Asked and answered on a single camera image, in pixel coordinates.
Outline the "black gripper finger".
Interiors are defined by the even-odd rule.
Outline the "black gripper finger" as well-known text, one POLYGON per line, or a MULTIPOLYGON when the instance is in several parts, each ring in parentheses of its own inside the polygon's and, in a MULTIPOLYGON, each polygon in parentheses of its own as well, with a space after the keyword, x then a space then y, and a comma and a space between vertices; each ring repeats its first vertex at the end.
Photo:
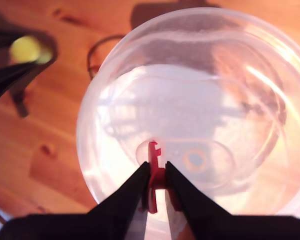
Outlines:
POLYGON ((0 69, 0 97, 21 77, 36 67, 34 62, 10 65, 0 69))
POLYGON ((148 213, 146 191, 151 174, 144 162, 112 195, 88 213, 94 240, 143 240, 148 213))
POLYGON ((173 240, 224 240, 229 212, 198 190, 171 162, 165 164, 165 202, 173 240))
POLYGON ((0 49, 9 47, 16 39, 16 33, 0 31, 0 49))

